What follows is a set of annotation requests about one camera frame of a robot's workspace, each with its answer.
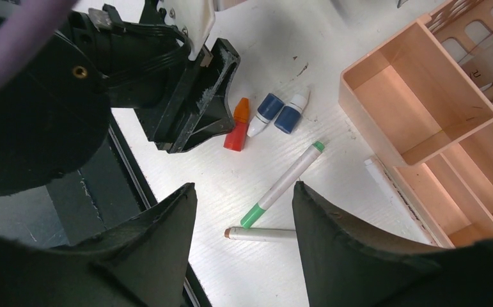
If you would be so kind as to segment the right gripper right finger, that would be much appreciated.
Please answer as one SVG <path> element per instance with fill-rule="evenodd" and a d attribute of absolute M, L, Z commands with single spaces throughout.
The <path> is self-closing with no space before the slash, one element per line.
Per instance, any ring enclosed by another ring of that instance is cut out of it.
<path fill-rule="evenodd" d="M 292 208 L 311 306 L 493 306 L 493 239 L 450 249 L 405 239 L 304 182 Z"/>

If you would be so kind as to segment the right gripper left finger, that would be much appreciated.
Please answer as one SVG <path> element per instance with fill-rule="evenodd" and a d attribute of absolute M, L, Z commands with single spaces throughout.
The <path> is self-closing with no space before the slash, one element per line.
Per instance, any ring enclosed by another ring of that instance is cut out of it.
<path fill-rule="evenodd" d="M 75 246 L 0 237 L 0 306 L 180 306 L 196 208 L 188 183 Z"/>

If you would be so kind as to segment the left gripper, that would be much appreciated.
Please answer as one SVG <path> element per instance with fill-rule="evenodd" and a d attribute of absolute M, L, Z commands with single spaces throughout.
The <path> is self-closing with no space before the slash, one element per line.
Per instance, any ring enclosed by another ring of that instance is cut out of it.
<path fill-rule="evenodd" d="M 218 38 L 211 51 L 189 60 L 190 43 L 176 26 L 164 23 L 165 9 L 147 1 L 140 21 L 125 22 L 115 7 L 105 4 L 101 26 L 96 11 L 72 12 L 61 32 L 95 66 L 94 93 L 107 105 L 92 111 L 101 141 L 111 122 L 112 108 L 129 108 L 147 140 L 169 154 L 188 152 L 235 128 L 228 103 L 231 82 L 240 64 L 234 46 Z"/>

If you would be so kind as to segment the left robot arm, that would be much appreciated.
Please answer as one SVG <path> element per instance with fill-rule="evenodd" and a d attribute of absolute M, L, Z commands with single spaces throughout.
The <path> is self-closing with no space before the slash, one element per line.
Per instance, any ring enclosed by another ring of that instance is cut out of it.
<path fill-rule="evenodd" d="M 234 127 L 240 56 L 205 42 L 219 1 L 146 1 L 139 21 L 111 4 L 0 1 L 0 196 L 49 184 L 100 148 L 113 109 L 133 109 L 147 140 L 188 152 Z"/>

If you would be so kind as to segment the orange red marker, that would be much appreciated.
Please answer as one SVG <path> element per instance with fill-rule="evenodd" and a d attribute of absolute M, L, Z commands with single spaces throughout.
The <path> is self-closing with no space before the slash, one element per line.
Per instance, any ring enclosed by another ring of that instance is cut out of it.
<path fill-rule="evenodd" d="M 235 122 L 234 129 L 228 133 L 225 137 L 223 147 L 228 150 L 241 152 L 247 137 L 247 131 L 249 128 L 249 99 L 243 97 L 233 112 L 233 119 Z"/>

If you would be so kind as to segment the thin white pen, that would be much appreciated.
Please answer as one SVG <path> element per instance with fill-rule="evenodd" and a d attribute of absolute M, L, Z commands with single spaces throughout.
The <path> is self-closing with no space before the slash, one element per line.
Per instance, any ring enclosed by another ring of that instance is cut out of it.
<path fill-rule="evenodd" d="M 388 169 L 381 163 L 378 157 L 376 155 L 369 157 L 364 161 L 364 166 L 390 204 L 406 212 L 413 220 L 413 223 L 419 228 L 419 231 L 424 237 L 423 241 L 430 245 L 441 247 L 439 241 L 433 236 L 428 227 L 424 225 L 423 220 L 418 216 L 408 197 L 404 195 L 402 189 L 393 180 Z"/>

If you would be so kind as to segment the white marker green tip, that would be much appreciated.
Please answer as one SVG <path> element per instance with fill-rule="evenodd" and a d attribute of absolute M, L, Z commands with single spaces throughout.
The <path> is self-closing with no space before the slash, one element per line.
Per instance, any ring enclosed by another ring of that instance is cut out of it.
<path fill-rule="evenodd" d="M 283 193 L 321 156 L 324 150 L 325 145 L 321 141 L 312 143 L 245 214 L 240 220 L 241 227 L 244 229 L 252 227 Z"/>

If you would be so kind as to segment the peach plastic file rack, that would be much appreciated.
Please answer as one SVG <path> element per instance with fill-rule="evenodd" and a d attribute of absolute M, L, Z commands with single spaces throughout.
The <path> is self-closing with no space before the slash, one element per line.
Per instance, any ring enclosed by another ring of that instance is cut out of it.
<path fill-rule="evenodd" d="M 443 248 L 493 239 L 493 1 L 447 1 L 341 73 L 339 103 Z"/>

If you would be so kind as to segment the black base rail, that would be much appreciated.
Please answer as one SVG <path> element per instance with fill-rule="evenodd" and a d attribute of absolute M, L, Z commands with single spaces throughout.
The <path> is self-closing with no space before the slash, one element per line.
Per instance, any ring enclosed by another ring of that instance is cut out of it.
<path fill-rule="evenodd" d="M 94 156 L 47 190 L 69 242 L 97 253 L 89 270 L 135 305 L 210 305 L 188 261 L 194 184 L 158 200 L 115 120 Z"/>

